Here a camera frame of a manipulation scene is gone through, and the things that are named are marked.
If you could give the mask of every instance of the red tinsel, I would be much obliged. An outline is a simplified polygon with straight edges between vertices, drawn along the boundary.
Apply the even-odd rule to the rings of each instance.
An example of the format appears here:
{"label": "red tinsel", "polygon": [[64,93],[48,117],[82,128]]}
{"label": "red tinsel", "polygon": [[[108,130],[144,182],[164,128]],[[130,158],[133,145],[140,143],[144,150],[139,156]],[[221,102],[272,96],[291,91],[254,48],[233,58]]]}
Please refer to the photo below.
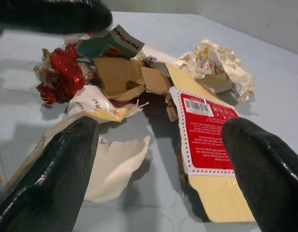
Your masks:
{"label": "red tinsel", "polygon": [[48,103],[68,102],[85,84],[81,69],[76,62],[76,49],[69,44],[65,51],[61,48],[55,49],[49,54],[49,58],[55,71],[48,70],[47,85],[41,83],[36,88],[41,98]]}

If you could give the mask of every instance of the white dotted border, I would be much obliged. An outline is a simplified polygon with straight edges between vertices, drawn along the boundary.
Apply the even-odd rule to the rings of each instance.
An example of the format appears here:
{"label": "white dotted border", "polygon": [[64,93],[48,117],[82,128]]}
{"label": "white dotted border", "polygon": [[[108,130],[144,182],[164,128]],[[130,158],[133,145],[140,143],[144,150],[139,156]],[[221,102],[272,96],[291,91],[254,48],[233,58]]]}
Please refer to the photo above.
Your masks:
{"label": "white dotted border", "polygon": [[181,134],[181,153],[182,159],[184,161],[184,170],[189,175],[215,175],[215,176],[235,176],[233,169],[213,169],[213,168],[196,168],[191,159],[190,145],[188,143],[188,134],[186,128],[186,118],[183,110],[183,105],[181,102],[181,95],[187,94],[189,96],[193,96],[199,99],[202,99],[206,102],[214,103],[235,111],[235,113],[239,116],[239,113],[233,106],[225,105],[218,102],[212,102],[204,97],[198,96],[196,94],[188,93],[182,90],[179,90],[175,87],[171,87],[169,91],[172,95],[173,101],[177,107],[177,113],[179,116],[179,129]]}

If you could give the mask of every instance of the red label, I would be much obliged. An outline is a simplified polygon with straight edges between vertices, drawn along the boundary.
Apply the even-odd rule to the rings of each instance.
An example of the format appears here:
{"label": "red label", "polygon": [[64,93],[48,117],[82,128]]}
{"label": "red label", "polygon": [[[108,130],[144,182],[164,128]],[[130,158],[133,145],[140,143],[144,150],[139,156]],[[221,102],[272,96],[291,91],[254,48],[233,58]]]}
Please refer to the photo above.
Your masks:
{"label": "red label", "polygon": [[238,117],[236,110],[177,89],[171,94],[179,114],[185,171],[188,174],[234,175],[221,131],[225,121]]}

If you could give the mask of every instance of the white table surface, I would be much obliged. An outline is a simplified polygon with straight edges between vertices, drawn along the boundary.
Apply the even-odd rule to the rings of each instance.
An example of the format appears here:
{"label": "white table surface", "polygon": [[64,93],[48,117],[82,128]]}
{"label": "white table surface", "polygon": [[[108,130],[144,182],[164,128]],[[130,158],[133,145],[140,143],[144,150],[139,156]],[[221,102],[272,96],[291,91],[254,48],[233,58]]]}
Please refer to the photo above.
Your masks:
{"label": "white table surface", "polygon": [[[233,49],[256,77],[255,95],[236,108],[298,153],[298,55],[197,15],[115,12],[117,23],[139,40],[175,57],[193,49],[204,37]],[[41,61],[41,49],[53,50],[62,43],[59,36],[19,31],[6,31],[0,39],[0,155],[7,178],[43,132],[64,116],[66,103],[54,104],[51,109],[42,106],[33,72]],[[174,152],[177,124],[169,122],[162,98],[148,94],[142,98],[151,102],[144,112],[121,124],[104,124],[101,132],[109,141],[149,134],[151,143],[144,163],[118,199],[84,203],[74,231],[260,231],[255,224],[206,220],[197,194],[179,181]]]}

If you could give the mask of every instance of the white wall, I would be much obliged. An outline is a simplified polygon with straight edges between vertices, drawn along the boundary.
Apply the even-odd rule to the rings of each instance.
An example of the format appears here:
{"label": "white wall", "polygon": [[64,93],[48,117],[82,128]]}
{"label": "white wall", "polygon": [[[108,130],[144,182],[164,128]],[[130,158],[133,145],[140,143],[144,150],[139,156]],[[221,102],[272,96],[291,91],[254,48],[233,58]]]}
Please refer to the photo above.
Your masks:
{"label": "white wall", "polygon": [[199,14],[298,54],[298,0],[104,0],[104,3],[113,11]]}

